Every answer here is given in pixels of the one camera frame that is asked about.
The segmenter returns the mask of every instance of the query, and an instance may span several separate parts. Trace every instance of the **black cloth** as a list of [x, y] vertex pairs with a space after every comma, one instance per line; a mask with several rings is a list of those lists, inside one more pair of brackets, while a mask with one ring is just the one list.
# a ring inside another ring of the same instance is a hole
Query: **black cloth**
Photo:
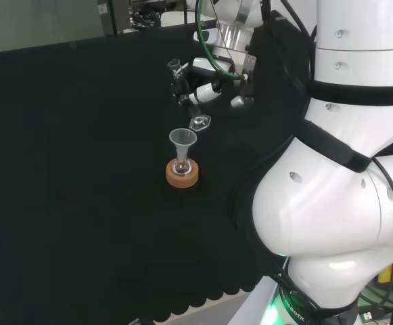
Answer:
[[[278, 33], [283, 61], [306, 75], [301, 35]], [[192, 36], [165, 28], [0, 53], [0, 324], [162, 321], [259, 281], [266, 265], [227, 219], [226, 197], [291, 134], [306, 98], [257, 30], [255, 107], [230, 109], [231, 88], [204, 106], [212, 125], [190, 152], [200, 180], [171, 188], [168, 134], [189, 115], [166, 64], [202, 55]], [[252, 194], [242, 198], [248, 217]]]

